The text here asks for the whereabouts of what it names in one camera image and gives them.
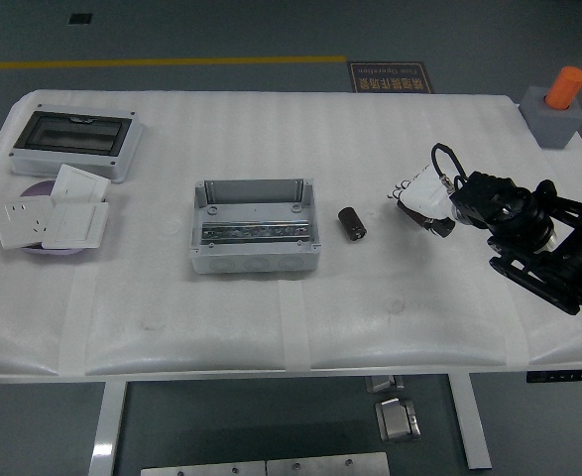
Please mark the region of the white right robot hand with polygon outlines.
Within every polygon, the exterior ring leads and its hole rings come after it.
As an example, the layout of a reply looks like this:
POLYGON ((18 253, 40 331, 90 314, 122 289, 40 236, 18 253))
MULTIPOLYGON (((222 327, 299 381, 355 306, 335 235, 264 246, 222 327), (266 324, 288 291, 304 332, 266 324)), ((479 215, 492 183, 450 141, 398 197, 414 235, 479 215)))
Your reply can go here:
POLYGON ((400 211, 433 235, 445 238, 456 225, 455 207, 433 166, 397 184, 391 198, 400 211))

